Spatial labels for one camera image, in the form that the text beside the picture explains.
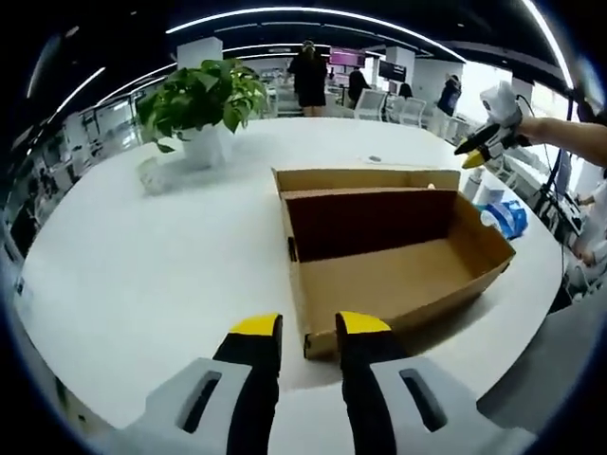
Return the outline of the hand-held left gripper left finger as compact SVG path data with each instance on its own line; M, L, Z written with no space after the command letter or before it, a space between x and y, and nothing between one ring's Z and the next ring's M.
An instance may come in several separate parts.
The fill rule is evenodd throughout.
M265 454L279 399L283 318L245 318L211 358L152 391L127 429L139 454Z

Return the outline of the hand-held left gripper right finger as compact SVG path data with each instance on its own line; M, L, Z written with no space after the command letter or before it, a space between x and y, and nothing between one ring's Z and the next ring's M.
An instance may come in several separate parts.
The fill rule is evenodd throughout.
M342 397L358 454L489 454L493 425L462 383L409 356L391 327L340 311Z

